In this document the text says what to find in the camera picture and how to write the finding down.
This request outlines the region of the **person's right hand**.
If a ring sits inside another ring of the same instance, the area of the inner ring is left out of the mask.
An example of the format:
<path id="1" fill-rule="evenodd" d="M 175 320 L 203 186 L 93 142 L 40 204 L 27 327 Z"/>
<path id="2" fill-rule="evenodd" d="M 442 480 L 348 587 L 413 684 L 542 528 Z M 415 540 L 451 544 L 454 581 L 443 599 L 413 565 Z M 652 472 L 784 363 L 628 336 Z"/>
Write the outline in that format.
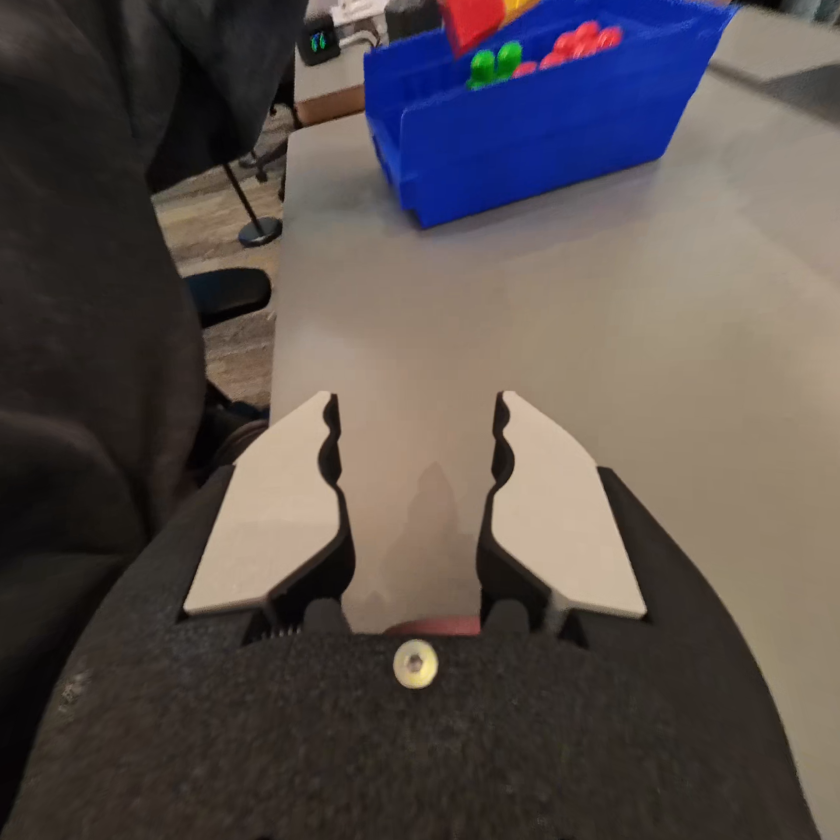
<path id="1" fill-rule="evenodd" d="M 471 616 L 430 616 L 389 626 L 383 634 L 406 637 L 472 637 L 480 634 L 480 619 Z"/>

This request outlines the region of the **green two-stud block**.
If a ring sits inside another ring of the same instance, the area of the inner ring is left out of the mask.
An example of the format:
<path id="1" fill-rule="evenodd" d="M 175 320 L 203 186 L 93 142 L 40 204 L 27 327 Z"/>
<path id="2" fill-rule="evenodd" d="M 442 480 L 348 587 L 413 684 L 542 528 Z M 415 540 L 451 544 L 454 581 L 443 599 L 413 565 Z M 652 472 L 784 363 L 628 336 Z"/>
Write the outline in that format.
<path id="1" fill-rule="evenodd" d="M 468 90 L 485 88 L 510 79 L 522 64 L 522 44 L 517 40 L 504 43 L 497 51 L 481 49 L 469 64 Z"/>

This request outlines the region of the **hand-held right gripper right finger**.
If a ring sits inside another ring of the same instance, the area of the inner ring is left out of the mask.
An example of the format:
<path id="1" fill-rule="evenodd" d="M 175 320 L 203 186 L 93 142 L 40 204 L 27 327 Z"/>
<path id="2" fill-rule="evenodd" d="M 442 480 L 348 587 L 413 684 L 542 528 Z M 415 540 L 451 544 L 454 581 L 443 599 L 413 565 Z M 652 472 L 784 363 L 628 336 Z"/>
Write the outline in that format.
<path id="1" fill-rule="evenodd" d="M 527 629 L 558 633 L 572 611 L 648 612 L 594 458 L 514 391 L 497 394 L 492 486 L 476 550 L 480 623 L 519 604 Z"/>

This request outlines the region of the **black round base stand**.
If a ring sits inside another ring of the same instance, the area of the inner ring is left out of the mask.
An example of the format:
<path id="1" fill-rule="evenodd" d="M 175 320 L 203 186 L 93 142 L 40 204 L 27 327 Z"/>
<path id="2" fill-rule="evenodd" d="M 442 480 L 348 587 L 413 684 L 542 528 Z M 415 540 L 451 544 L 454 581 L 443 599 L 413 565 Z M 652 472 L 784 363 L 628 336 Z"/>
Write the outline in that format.
<path id="1" fill-rule="evenodd" d="M 259 217 L 230 164 L 223 163 L 222 170 L 248 216 L 248 223 L 239 230 L 237 235 L 239 244 L 244 248 L 252 249 L 278 240 L 283 233 L 283 222 L 273 216 Z"/>

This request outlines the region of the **black mesh chair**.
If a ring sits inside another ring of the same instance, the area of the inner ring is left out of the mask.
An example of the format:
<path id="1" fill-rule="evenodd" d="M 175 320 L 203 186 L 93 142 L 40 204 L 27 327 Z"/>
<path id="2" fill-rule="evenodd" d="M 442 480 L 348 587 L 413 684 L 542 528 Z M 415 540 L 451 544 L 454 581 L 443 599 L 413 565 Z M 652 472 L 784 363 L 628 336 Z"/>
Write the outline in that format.
<path id="1" fill-rule="evenodd" d="M 215 269 L 184 281 L 203 330 L 265 309 L 272 295 L 269 275 L 255 267 Z"/>

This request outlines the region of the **black device green lights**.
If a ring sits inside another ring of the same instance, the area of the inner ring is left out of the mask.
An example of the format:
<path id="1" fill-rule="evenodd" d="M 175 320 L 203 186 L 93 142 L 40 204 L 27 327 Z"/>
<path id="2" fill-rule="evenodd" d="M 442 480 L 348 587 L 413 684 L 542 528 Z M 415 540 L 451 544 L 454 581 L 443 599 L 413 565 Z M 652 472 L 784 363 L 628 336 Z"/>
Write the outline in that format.
<path id="1" fill-rule="evenodd" d="M 297 49 L 306 67 L 316 67 L 340 56 L 340 37 L 333 17 L 320 14 L 304 19 Z"/>

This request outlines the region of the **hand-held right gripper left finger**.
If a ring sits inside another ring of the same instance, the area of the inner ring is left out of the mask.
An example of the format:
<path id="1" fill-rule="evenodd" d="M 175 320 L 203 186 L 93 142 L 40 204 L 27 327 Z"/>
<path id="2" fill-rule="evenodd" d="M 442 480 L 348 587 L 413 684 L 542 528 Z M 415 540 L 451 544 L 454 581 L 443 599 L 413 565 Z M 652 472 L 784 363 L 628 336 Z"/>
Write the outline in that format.
<path id="1" fill-rule="evenodd" d="M 313 602 L 341 603 L 355 551 L 340 436 L 338 396 L 317 392 L 237 457 L 184 614 L 257 611 L 286 628 Z"/>

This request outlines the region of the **blue plastic bin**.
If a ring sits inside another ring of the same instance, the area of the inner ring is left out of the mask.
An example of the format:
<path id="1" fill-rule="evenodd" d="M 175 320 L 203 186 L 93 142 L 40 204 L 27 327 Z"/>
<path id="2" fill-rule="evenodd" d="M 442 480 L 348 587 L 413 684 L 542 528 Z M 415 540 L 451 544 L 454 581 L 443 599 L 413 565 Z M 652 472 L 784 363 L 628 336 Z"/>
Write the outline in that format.
<path id="1" fill-rule="evenodd" d="M 424 228 L 663 156 L 737 8 L 701 2 L 540 2 L 494 35 L 540 63 L 594 21 L 614 47 L 471 89 L 474 50 L 443 29 L 364 57 L 365 116 L 401 208 Z"/>

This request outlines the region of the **black box device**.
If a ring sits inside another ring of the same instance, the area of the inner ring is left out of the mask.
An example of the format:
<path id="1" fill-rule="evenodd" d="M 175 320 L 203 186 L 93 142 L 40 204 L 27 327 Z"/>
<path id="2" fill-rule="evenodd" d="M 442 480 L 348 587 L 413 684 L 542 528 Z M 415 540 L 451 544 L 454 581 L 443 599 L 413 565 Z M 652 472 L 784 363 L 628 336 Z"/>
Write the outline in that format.
<path id="1" fill-rule="evenodd" d="M 384 9 L 389 43 L 441 29 L 437 1 L 388 1 Z"/>

